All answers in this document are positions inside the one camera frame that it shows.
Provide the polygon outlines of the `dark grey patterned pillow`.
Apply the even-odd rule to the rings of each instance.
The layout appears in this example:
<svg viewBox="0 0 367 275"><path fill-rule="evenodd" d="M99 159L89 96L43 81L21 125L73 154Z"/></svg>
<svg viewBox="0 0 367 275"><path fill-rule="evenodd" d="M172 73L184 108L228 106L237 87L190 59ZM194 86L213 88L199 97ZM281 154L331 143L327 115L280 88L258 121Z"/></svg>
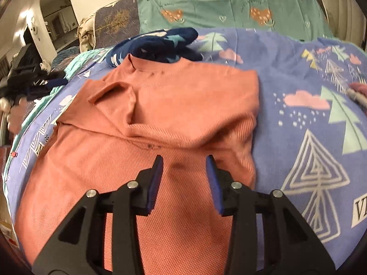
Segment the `dark grey patterned pillow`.
<svg viewBox="0 0 367 275"><path fill-rule="evenodd" d="M139 31L137 0L117 0L95 12L95 48L115 46Z"/></svg>

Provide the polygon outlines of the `navy star patterned garment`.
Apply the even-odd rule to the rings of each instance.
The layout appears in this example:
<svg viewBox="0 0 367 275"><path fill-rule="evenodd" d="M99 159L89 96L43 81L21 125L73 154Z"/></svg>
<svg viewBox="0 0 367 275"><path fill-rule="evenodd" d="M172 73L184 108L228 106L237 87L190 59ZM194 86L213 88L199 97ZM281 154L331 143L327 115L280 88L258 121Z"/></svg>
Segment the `navy star patterned garment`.
<svg viewBox="0 0 367 275"><path fill-rule="evenodd" d="M128 55L160 63L175 63L181 58L201 61L201 53L189 47L197 37L198 32L192 27L140 34L116 44L107 53L106 62L111 67L117 67Z"/></svg>

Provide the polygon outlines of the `black clutter pile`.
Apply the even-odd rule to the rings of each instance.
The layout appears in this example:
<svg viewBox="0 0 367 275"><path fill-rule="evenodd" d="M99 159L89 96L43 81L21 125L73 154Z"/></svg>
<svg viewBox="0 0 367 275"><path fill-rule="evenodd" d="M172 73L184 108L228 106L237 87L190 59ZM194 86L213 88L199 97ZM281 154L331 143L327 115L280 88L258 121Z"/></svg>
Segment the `black clutter pile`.
<svg viewBox="0 0 367 275"><path fill-rule="evenodd" d="M1 97L11 102L22 97L33 101L50 95L54 88L68 84L65 72L48 72L41 68L42 63L31 33L26 30L25 45L13 59L8 76L1 81Z"/></svg>

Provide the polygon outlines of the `pink grey garment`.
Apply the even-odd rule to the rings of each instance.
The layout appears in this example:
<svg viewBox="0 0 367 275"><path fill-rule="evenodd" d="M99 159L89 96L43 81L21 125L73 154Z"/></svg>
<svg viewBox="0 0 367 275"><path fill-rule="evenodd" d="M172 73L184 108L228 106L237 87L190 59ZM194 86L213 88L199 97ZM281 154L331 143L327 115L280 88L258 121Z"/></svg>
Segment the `pink grey garment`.
<svg viewBox="0 0 367 275"><path fill-rule="evenodd" d="M363 83L353 82L349 84L347 89L348 97L357 103L363 110L367 109L367 85Z"/></svg>

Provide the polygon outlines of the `purple patterned bedspread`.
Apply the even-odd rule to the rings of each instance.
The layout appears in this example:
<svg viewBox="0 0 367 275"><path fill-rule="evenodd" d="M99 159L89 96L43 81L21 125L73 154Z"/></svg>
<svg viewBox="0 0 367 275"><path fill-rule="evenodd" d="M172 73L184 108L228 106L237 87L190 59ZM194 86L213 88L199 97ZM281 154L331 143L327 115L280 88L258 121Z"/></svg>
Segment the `purple patterned bedspread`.
<svg viewBox="0 0 367 275"><path fill-rule="evenodd" d="M143 72L110 67L104 48L70 64L71 84L38 113L40 133L29 132L8 163L12 218L28 263L84 191L111 191L157 154L165 163L157 207L138 220L149 274L223 272L230 219L211 202L210 154L258 191L282 190L336 266L352 254L366 231L366 115L345 91L366 80L364 52L254 29L202 29L192 48L202 61ZM85 103L105 76L133 85L132 124L159 125L180 145L139 133L102 137L110 123L99 110L87 116Z"/></svg>

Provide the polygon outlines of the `orange knit shirt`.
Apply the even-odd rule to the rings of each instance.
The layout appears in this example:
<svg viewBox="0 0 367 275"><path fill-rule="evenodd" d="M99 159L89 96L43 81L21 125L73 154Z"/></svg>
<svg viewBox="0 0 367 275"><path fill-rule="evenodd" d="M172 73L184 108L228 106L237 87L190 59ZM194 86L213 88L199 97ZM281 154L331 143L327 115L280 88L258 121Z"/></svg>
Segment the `orange knit shirt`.
<svg viewBox="0 0 367 275"><path fill-rule="evenodd" d="M253 70L128 55L88 79L38 155L15 230L30 263L89 189L106 193L164 159L152 214L139 217L147 274L222 274L231 220L215 211L205 160L253 186L259 82Z"/></svg>

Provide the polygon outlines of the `teal patterned pillow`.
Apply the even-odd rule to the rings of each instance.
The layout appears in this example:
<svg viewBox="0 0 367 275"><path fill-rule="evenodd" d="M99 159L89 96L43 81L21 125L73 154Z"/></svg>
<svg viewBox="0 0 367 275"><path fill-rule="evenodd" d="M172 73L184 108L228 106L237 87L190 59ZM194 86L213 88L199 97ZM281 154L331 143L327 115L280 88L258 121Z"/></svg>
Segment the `teal patterned pillow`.
<svg viewBox="0 0 367 275"><path fill-rule="evenodd" d="M317 0L137 0L140 31L178 27L264 29L300 41L332 37Z"/></svg>

